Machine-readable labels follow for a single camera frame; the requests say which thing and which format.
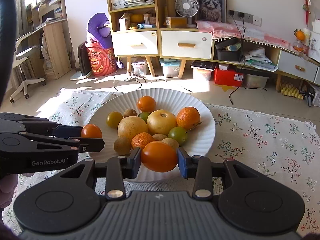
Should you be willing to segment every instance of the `framed cat picture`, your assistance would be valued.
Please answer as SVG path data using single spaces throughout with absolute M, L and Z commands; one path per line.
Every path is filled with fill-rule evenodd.
M 195 20 L 223 22 L 227 20 L 227 0 L 197 0 L 199 11 Z

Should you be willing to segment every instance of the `white plate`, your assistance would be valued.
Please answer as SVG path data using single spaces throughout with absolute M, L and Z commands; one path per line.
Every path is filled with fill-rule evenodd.
M 214 119 L 209 109 L 201 101 L 186 93 L 171 89 L 152 88 L 132 91 L 113 98 L 92 116 L 89 123 L 100 127 L 105 142 L 104 149 L 101 152 L 89 153 L 96 163 L 106 162 L 109 158 L 117 156 L 113 149 L 113 143 L 118 138 L 118 133 L 116 129 L 112 129 L 106 124 L 108 114 L 113 111 L 123 113 L 128 108 L 136 110 L 139 114 L 141 111 L 137 108 L 137 101 L 143 96 L 153 97 L 156 100 L 156 109 L 165 109 L 174 115 L 177 115 L 183 107 L 195 107 L 200 113 L 202 124 L 189 132 L 188 141 L 183 147 L 190 156 L 205 156 L 208 153 L 216 132 Z M 172 171 L 160 173 L 151 171 L 141 164 L 134 182 L 152 182 L 179 175 L 178 166 Z

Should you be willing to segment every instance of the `wall socket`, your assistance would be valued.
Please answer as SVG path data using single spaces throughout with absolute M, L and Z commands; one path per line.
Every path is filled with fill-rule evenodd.
M 242 22 L 242 17 L 239 17 L 239 11 L 234 11 L 235 15 L 233 15 L 233 19 L 236 21 L 240 21 Z M 246 23 L 251 23 L 251 24 L 255 24 L 257 26 L 261 26 L 261 18 L 258 18 L 252 14 L 249 13 L 243 13 L 244 14 L 244 22 Z M 232 19 L 232 15 L 230 15 L 230 10 L 228 11 L 228 19 L 230 19 L 231 21 L 233 21 Z

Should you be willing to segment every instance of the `yellow egg tray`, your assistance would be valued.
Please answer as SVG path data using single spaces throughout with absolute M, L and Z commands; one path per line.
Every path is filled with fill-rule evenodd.
M 301 100 L 303 100 L 304 97 L 302 94 L 299 94 L 299 89 L 297 87 L 288 82 L 283 82 L 281 84 L 281 93 L 284 96 L 295 97 Z

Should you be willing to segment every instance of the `red shoe box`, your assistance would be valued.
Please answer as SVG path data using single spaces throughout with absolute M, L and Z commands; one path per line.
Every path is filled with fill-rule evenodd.
M 214 82 L 216 85 L 241 87 L 244 75 L 234 70 L 221 70 L 218 67 L 214 70 Z

